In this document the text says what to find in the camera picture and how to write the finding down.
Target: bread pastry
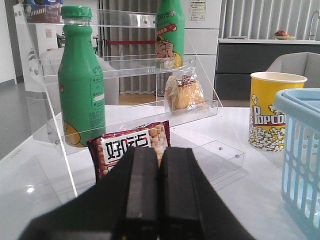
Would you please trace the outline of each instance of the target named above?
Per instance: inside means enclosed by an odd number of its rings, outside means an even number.
[[[169,76],[165,86],[165,100],[171,112],[190,110],[206,104],[201,86],[192,75],[183,75],[181,80]]]

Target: apple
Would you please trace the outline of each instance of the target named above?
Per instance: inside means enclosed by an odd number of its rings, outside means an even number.
[[[280,37],[288,36],[287,33],[283,30],[276,31],[276,33],[274,35],[280,36]]]

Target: poster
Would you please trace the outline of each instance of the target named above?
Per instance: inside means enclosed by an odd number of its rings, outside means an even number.
[[[206,1],[207,0],[191,0],[189,10],[190,21],[206,20]]]

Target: snack package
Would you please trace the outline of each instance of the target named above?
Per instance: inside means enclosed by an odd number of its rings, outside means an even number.
[[[28,23],[62,23],[63,0],[24,0],[23,4]]]
[[[132,130],[107,133],[86,141],[94,164],[96,180],[106,175],[128,147],[151,147],[160,165],[166,147],[170,146],[169,121],[154,122]]]
[[[194,71],[185,72],[181,77],[169,76],[165,85],[164,102],[172,113],[206,106],[203,90],[196,77]]]

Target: plastic bottle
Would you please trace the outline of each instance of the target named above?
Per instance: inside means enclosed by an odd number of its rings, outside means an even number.
[[[181,67],[185,40],[185,15],[181,0],[161,0],[156,13],[155,29],[157,67]]]
[[[92,11],[62,6],[65,48],[58,71],[63,131],[67,144],[87,146],[105,133],[105,88],[101,66],[91,43]]]

